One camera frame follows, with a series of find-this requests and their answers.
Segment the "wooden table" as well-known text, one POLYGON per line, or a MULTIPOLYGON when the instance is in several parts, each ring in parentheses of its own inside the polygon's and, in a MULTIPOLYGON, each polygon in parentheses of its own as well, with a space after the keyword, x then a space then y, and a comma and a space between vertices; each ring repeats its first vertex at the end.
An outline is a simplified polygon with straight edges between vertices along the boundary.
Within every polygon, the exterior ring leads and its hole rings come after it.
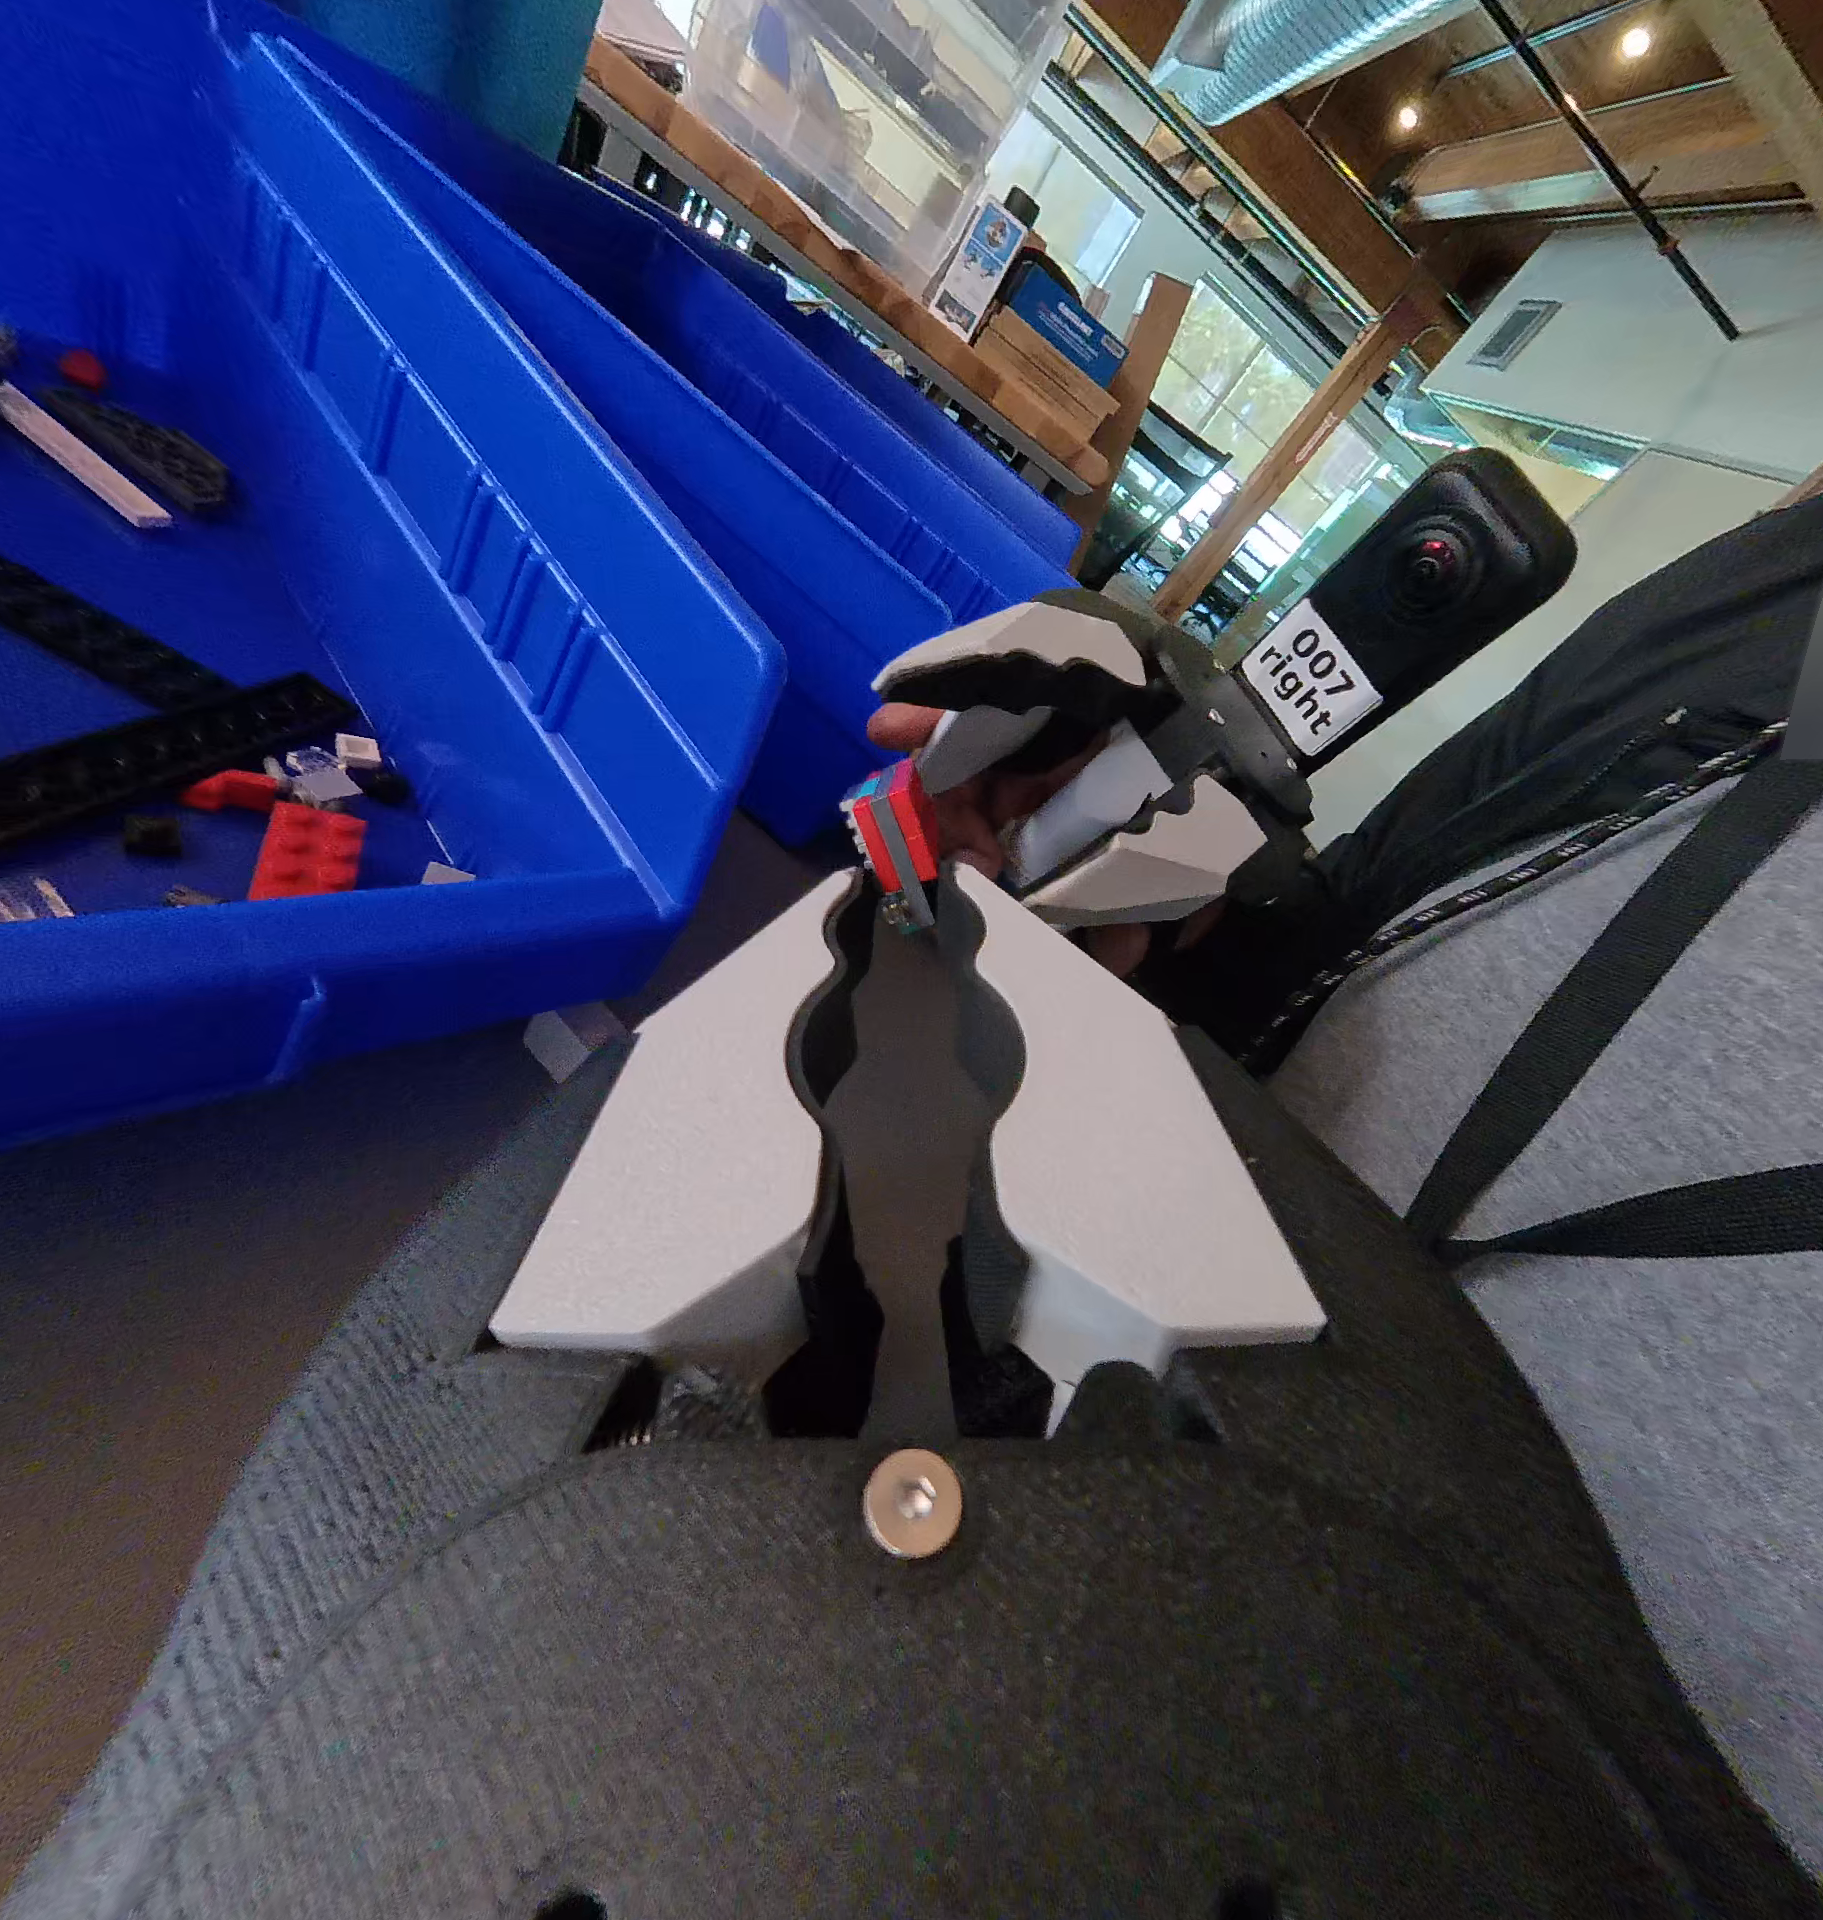
POLYGON ((1020 377, 996 370, 952 333, 890 272, 852 250, 754 157, 714 131, 660 86, 630 53, 594 35, 580 82, 582 105, 630 138, 670 175, 684 180, 734 225, 744 228, 782 267, 812 283, 866 333, 934 383, 964 418, 1010 444, 1028 463, 1074 495, 1112 489, 1114 467, 1020 377))

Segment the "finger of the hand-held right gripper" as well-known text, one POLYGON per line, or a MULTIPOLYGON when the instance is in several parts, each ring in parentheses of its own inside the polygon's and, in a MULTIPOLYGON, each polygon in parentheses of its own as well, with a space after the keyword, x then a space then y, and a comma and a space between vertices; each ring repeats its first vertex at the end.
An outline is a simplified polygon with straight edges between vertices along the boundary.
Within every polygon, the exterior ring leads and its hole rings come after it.
POLYGON ((1020 897, 1050 926, 1180 922, 1220 899, 1264 847, 1266 831, 1244 800, 1216 779, 1194 779, 1186 808, 1120 828, 1020 897))
POLYGON ((1156 625, 1106 596, 1036 596, 916 641, 874 691, 934 708, 942 721, 914 753, 934 795, 1012 766, 1050 769, 1130 717, 1154 691, 1156 625))

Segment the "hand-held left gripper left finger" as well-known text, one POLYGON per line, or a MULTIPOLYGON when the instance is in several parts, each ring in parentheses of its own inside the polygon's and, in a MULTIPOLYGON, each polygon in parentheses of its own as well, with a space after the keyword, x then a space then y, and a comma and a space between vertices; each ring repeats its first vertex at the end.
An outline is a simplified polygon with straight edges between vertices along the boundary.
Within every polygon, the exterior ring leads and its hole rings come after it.
POLYGON ((490 1332, 508 1349, 792 1352, 824 1130, 788 1042, 860 871, 824 878, 650 1014, 490 1332))

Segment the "light grey block brick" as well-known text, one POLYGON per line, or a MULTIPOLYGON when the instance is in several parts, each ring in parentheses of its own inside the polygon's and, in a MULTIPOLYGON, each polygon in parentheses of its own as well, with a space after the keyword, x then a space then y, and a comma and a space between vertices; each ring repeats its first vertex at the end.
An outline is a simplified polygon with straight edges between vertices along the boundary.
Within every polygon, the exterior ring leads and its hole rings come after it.
POLYGON ((558 1085, 596 1055, 630 1043, 630 1026, 602 999, 536 1014, 524 1028, 526 1050, 558 1085))

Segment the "cardboard sheet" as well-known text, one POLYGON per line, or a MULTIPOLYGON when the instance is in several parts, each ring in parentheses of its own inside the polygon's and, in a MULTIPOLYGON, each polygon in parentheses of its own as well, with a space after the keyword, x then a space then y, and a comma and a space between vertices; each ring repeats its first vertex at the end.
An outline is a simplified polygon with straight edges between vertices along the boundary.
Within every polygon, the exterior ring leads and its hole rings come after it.
POLYGON ((1116 407, 1092 439, 1092 449, 1100 455, 1104 471, 1088 492, 1068 506, 1068 516, 1082 532, 1076 562, 1084 557, 1104 517, 1124 458, 1132 449, 1192 293, 1194 283, 1162 272, 1150 275, 1144 286, 1144 299, 1140 299, 1140 309, 1124 333, 1126 353, 1110 387, 1116 407))

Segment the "red and teal brick assembly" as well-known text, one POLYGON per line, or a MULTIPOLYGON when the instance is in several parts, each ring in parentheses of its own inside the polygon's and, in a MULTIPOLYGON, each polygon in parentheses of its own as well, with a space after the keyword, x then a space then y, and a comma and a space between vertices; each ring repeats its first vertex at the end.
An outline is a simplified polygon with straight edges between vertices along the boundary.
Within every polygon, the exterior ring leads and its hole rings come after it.
POLYGON ((900 758, 876 769, 846 793, 840 811, 878 889, 884 919, 906 933, 932 931, 940 828, 916 762, 900 758))

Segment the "small printed card box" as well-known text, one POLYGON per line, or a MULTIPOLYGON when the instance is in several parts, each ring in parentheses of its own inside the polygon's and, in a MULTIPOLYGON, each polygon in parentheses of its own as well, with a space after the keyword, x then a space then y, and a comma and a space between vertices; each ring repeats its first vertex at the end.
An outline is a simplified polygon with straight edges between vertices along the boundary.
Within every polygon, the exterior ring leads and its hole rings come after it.
POLYGON ((1028 218, 998 197, 984 197, 926 308, 962 342, 972 343, 1030 236, 1028 218))

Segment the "pile of loose toy bricks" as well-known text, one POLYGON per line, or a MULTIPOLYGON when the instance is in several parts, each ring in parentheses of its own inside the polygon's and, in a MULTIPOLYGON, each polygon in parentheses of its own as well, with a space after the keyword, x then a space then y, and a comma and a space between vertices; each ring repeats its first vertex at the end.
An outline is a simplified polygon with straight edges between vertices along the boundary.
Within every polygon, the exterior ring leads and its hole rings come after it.
POLYGON ((288 570, 358 532, 334 432, 234 365, 62 359, 0 327, 0 926, 244 899, 278 808, 360 821, 366 891, 510 873, 288 570))

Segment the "blue cardboard box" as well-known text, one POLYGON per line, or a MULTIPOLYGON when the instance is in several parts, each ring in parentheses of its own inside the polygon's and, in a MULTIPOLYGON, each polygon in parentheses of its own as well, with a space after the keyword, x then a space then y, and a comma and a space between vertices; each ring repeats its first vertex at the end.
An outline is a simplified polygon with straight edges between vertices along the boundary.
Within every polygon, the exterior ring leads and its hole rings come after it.
POLYGON ((1098 387, 1110 387, 1128 347, 1084 301, 1068 278, 1040 251, 1030 251, 1012 278, 1004 312, 1034 331, 1098 387))

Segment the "clear plastic drawer organiser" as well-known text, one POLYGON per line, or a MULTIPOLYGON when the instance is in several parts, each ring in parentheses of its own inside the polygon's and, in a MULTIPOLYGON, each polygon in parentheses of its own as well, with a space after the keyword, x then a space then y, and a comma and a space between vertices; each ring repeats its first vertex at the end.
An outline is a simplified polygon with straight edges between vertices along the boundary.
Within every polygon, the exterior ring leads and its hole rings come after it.
POLYGON ((1064 2, 708 2, 684 105, 924 293, 1066 31, 1064 2))

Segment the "person's grey sweatshirt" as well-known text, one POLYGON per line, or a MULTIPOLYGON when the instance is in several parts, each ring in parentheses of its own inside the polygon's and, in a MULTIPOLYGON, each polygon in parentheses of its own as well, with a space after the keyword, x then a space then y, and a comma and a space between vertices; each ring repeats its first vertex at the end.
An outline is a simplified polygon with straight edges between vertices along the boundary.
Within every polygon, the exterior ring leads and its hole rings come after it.
MULTIPOLYGON (((1272 1080, 1406 1211, 1541 1002, 1715 804, 1362 969, 1272 1080)), ((1823 808, 1759 865, 1462 1231, 1823 1162, 1823 808)), ((1823 1252, 1478 1259, 1466 1290, 1575 1457, 1653 1636, 1823 1885, 1823 1252)))

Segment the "silver air duct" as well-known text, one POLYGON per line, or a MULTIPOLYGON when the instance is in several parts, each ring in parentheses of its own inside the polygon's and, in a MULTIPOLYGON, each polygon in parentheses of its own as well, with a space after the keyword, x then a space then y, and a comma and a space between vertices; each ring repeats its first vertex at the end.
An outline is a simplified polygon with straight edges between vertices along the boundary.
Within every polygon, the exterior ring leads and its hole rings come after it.
POLYGON ((1480 2, 1190 2, 1150 79, 1192 119, 1218 128, 1481 14, 1480 2))

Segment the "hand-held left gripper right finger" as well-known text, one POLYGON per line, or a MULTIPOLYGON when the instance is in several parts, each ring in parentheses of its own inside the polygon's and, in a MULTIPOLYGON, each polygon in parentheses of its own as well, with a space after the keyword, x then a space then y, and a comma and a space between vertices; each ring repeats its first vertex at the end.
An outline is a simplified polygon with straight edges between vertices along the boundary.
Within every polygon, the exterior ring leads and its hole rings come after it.
POLYGON ((942 955, 990 1111, 964 1250, 982 1345, 1078 1383, 1318 1338, 1326 1311, 1170 1021, 972 868, 942 888, 942 955))

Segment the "grey desk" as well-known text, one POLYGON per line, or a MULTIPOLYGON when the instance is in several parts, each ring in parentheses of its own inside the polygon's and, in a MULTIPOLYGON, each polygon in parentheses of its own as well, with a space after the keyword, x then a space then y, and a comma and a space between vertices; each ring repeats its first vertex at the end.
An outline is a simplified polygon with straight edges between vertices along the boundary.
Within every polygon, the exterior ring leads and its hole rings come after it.
POLYGON ((0 1898, 326 1330, 446 1187, 590 1078, 554 1080, 498 1023, 0 1153, 0 1898))

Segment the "blue plastic bin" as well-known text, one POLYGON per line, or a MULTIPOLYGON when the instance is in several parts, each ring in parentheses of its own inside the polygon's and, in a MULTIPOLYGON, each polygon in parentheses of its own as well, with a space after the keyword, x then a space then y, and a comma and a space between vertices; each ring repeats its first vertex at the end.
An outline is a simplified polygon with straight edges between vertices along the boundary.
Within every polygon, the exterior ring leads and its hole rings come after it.
POLYGON ((94 349, 226 463, 138 530, 0 420, 0 554, 238 686, 336 689, 410 784, 370 881, 246 902, 240 820, 162 906, 26 844, 0 1150, 642 983, 702 891, 782 650, 434 220, 462 129, 258 3, 0 3, 0 325, 94 349))
POLYGON ((876 672, 1026 598, 992 567, 1020 545, 812 351, 774 267, 446 107, 410 142, 494 220, 476 272, 778 638, 746 811, 792 847, 828 833, 874 766, 876 672))
POLYGON ((738 250, 726 238, 682 218, 688 194, 684 181, 670 177, 650 156, 636 154, 630 177, 610 175, 598 164, 590 180, 680 238, 688 251, 778 323, 790 343, 868 402, 1020 542, 1046 564, 1068 572, 1082 538, 1070 516, 1034 489, 1018 467, 1002 462, 990 444, 974 437, 968 424, 950 418, 942 404, 924 395, 920 383, 896 370, 868 333, 848 325, 840 308, 794 299, 788 275, 772 258, 738 250))

